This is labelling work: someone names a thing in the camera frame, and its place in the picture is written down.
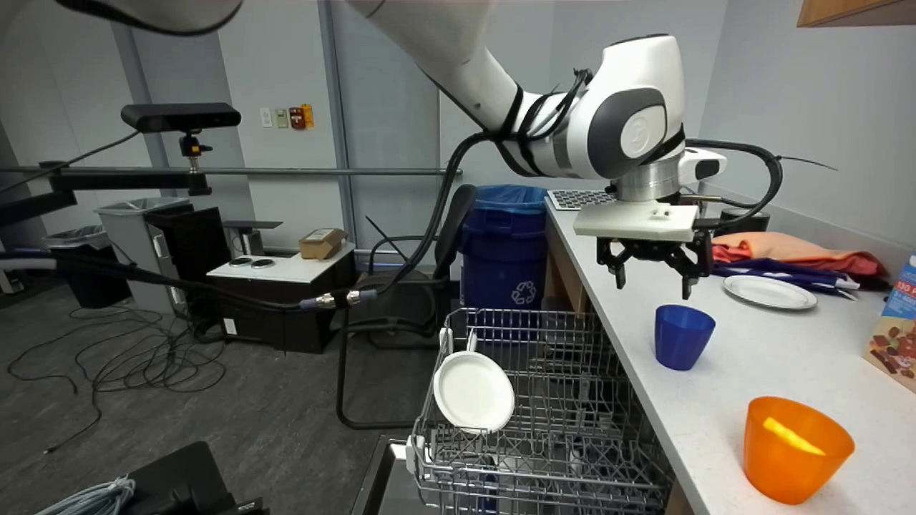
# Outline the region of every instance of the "white wall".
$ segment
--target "white wall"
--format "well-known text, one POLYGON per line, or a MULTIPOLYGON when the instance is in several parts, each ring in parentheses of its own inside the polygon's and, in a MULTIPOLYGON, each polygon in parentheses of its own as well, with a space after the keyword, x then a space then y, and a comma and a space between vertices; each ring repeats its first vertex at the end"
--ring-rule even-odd
POLYGON ((331 25, 341 67, 345 121, 345 161, 353 170, 378 170, 355 180, 357 243, 378 235, 365 214, 388 235, 427 230, 438 178, 384 178, 387 170, 438 170, 438 88, 350 4, 331 0, 331 25))
MULTIPOLYGON (((69 161, 128 134, 119 105, 131 101, 108 24, 28 0, 0 35, 0 121, 19 165, 69 161)), ((142 140, 82 165, 149 165, 142 140)), ((81 193, 76 204, 43 218, 45 231, 101 224, 94 207, 151 193, 81 193)))
MULTIPOLYGON (((705 134, 839 165, 786 163, 776 207, 914 245, 916 28, 796 28, 798 9, 798 0, 730 0, 705 134)), ((719 180, 746 198, 762 184, 746 161, 719 180)))
MULTIPOLYGON (((728 0, 503 0, 493 4, 487 45, 529 92, 567 88, 572 68, 594 68, 600 50, 622 37, 670 32, 680 41, 688 81, 688 132, 700 127, 728 0)), ((440 98, 440 161, 466 121, 440 98)), ((474 150, 464 165, 474 184, 521 180, 494 150, 474 150)))
MULTIPOLYGON (((149 104, 231 104, 224 51, 218 35, 202 37, 165 37, 139 28, 128 28, 126 45, 134 50, 139 67, 139 82, 149 104)), ((181 154, 181 134, 161 134, 165 165, 187 170, 181 154)), ((207 130, 199 142, 211 145, 199 158, 199 170, 240 170, 237 130, 207 130)), ((224 221, 252 221, 255 207, 247 178, 209 175, 211 195, 192 198, 197 210, 218 207, 224 221)))
MULTIPOLYGON (((247 170, 335 170, 335 121, 330 111, 323 28, 314 0, 257 0, 221 28, 221 50, 247 170), (311 132, 260 127, 260 110, 311 104, 311 132)), ((252 178, 255 214, 284 221, 265 231, 265 245, 294 248, 297 238, 320 227, 344 227, 338 184, 252 178)))

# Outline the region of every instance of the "trash bin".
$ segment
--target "trash bin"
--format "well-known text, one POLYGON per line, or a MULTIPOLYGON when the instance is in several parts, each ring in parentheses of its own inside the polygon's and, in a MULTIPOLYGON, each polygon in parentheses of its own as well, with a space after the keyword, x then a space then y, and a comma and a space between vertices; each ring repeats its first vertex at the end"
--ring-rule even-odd
MULTIPOLYGON (((112 241, 102 227, 81 227, 71 231, 51 235, 49 248, 51 256, 82 256, 82 258, 118 263, 112 241)), ((82 310, 102 310, 128 298, 126 281, 112 274, 91 274, 86 268, 75 271, 63 266, 59 278, 69 284, 69 290, 75 293, 82 310)))
POLYGON ((537 185, 483 185, 460 230, 464 306, 540 306, 546 207, 537 185))

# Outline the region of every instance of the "electrical outlet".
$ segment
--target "electrical outlet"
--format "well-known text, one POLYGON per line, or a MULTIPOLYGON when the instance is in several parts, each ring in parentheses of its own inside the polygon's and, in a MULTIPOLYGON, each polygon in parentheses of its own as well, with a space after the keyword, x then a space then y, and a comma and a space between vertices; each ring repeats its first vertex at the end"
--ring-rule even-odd
POLYGON ((274 127, 288 130, 288 110, 274 110, 274 127))
POLYGON ((265 105, 260 110, 260 127, 274 130, 274 110, 265 110, 265 105))

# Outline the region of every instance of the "floor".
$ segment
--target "floor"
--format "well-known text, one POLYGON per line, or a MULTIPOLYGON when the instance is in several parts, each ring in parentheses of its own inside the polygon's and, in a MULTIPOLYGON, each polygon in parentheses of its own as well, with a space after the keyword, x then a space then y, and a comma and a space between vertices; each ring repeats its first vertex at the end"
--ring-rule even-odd
MULTIPOLYGON (((0 376, 3 513, 36 513, 192 440, 211 447, 237 502, 262 497, 274 515, 350 513, 378 437, 398 431, 355 431, 338 423, 338 344, 323 354, 284 354, 265 346, 181 340, 181 376, 169 376, 169 389, 149 389, 139 373, 142 364, 158 364, 149 357, 151 350, 165 350, 169 330, 181 327, 128 306, 76 310, 65 287, 0 306, 3 367, 65 336, 18 361, 13 376, 43 381, 0 376), (94 419, 86 377, 119 391, 101 391, 102 419, 81 431, 94 419)), ((353 350, 350 410, 361 419, 413 419, 433 353, 378 353, 365 344, 353 350)))

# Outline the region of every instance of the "black chair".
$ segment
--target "black chair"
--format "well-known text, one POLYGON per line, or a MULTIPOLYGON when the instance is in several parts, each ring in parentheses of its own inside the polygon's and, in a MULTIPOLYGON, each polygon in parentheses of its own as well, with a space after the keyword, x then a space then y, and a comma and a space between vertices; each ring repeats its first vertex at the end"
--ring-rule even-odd
MULTIPOLYGON (((436 353, 436 336, 444 318, 459 301, 459 281, 450 278, 450 268, 459 256, 460 227, 474 201, 474 185, 459 185, 447 218, 436 238, 436 268, 410 271, 398 287, 365 306, 355 306, 344 314, 341 327, 341 361, 338 361, 338 419, 350 429, 406 429, 413 421, 355 421, 345 416, 345 346, 353 337, 368 340, 374 350, 393 353, 436 353)), ((371 245, 365 274, 357 281, 357 290, 384 290, 398 268, 381 268, 378 251, 398 248, 398 243, 424 241, 424 235, 398 235, 384 238, 371 245)))

